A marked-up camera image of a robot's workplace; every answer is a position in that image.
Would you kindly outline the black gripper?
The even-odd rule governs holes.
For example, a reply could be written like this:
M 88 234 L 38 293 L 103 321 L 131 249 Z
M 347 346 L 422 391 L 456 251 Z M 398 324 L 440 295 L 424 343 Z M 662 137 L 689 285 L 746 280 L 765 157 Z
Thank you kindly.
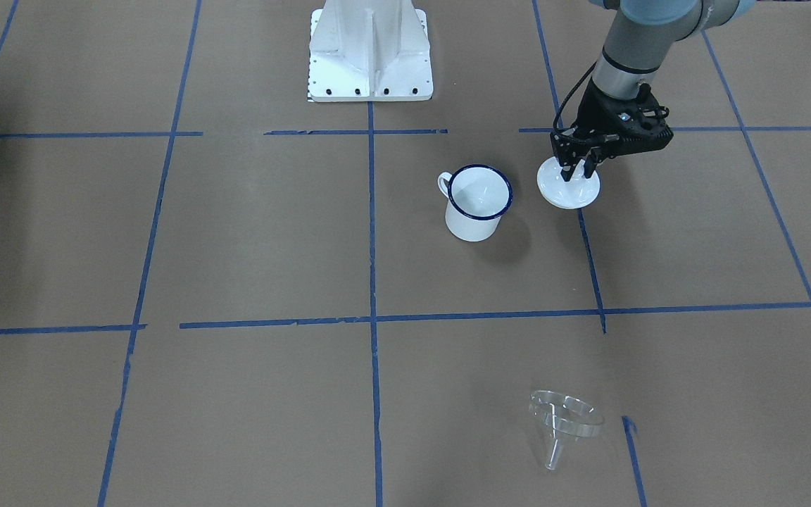
M 581 98 L 577 115 L 570 126 L 560 128 L 561 113 L 567 102 L 560 104 L 553 120 L 554 133 L 551 135 L 553 154 L 561 166 L 563 182 L 573 179 L 577 165 L 584 158 L 584 177 L 589 180 L 606 154 L 605 145 L 617 139 L 608 134 L 610 119 L 606 116 L 606 103 L 611 96 L 599 90 L 592 82 L 588 83 Z

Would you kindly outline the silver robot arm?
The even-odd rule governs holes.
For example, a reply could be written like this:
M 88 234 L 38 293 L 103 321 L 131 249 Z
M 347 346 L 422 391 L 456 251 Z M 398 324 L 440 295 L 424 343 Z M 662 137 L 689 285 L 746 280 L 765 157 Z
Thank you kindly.
M 673 139 L 669 109 L 651 90 L 675 42 L 726 25 L 752 1 L 603 1 L 614 20 L 595 64 L 578 87 L 584 90 L 570 126 L 551 135 L 560 177 L 577 170 L 589 179 L 609 158 L 664 149 Z

